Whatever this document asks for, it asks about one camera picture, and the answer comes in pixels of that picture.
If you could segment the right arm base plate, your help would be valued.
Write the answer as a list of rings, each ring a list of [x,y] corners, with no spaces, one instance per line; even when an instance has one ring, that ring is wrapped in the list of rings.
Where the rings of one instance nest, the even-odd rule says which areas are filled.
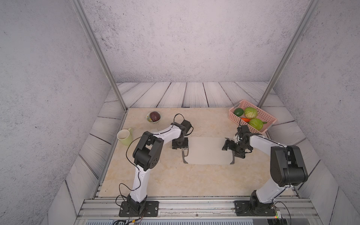
[[[277,215],[275,207],[271,203],[252,201],[234,201],[237,216],[274,217]]]

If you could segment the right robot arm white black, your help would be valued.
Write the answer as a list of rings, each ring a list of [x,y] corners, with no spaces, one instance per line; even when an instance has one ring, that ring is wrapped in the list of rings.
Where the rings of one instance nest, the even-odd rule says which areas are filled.
[[[301,150],[295,145],[282,145],[258,134],[226,138],[222,150],[231,150],[235,157],[245,158],[246,150],[258,149],[270,156],[271,178],[252,192],[248,201],[234,202],[237,215],[270,216],[275,214],[274,199],[285,190],[308,180]]]

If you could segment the white grey-rimmed cutting board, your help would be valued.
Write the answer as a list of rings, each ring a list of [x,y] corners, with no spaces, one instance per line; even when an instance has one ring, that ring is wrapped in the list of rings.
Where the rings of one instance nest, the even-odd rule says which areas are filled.
[[[222,147],[225,138],[215,137],[190,137],[188,138],[189,148],[186,157],[183,157],[184,164],[192,165],[232,165],[235,157],[230,150],[223,151]]]

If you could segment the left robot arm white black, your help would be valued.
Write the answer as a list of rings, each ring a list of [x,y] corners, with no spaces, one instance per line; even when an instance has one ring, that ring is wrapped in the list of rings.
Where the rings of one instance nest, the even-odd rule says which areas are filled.
[[[128,188],[130,193],[127,196],[120,195],[126,206],[138,214],[144,210],[151,171],[160,160],[164,144],[172,142],[174,149],[188,148],[187,136],[191,134],[189,130],[193,129],[191,123],[184,120],[181,124],[173,122],[168,128],[156,133],[146,131],[138,138],[139,142],[133,152],[132,165],[136,168],[133,187]]]

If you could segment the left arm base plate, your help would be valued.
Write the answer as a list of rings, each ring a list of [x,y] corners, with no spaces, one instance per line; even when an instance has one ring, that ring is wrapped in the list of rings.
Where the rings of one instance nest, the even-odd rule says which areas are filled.
[[[123,202],[121,204],[119,217],[157,217],[159,201]]]

